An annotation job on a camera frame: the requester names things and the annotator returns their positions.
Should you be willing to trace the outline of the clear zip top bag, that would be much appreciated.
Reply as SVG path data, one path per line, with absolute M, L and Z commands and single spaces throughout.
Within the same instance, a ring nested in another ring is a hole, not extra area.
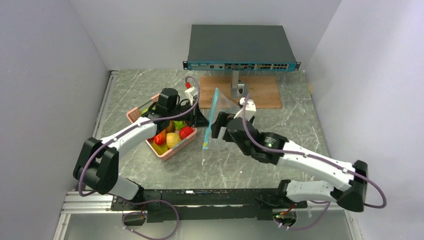
M 211 125 L 216 121 L 219 112 L 228 113 L 229 121 L 231 121 L 239 110 L 240 107 L 237 102 L 233 102 L 227 98 L 218 88 L 215 89 L 208 117 L 209 126 L 206 127 L 204 132 L 204 150 L 228 150 L 233 153 L 236 153 L 239 150 L 239 148 L 234 143 L 224 141 L 226 127 L 221 128 L 218 139 L 211 137 Z

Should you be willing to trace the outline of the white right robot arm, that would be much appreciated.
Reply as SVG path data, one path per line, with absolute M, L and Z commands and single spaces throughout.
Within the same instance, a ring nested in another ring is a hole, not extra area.
M 342 162 L 317 154 L 273 132 L 260 132 L 250 121 L 219 112 L 211 124 L 211 137 L 235 143 L 241 152 L 260 163 L 295 168 L 319 178 L 318 181 L 281 180 L 274 204 L 287 208 L 303 201 L 333 202 L 352 212 L 363 212 L 368 165 L 357 160 Z

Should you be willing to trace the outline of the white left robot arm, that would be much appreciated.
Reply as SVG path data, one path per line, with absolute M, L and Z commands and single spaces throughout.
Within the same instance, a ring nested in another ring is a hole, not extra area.
M 157 100 L 146 112 L 138 114 L 131 125 L 102 139 L 85 140 L 73 170 L 79 194 L 88 196 L 83 192 L 83 186 L 88 186 L 93 192 L 124 198 L 124 204 L 131 210 L 139 209 L 144 203 L 144 188 L 120 176 L 120 158 L 140 143 L 163 133 L 172 121 L 195 128 L 209 124 L 198 106 L 199 88 L 192 86 L 184 93 L 186 104 L 182 104 L 176 89 L 163 88 Z

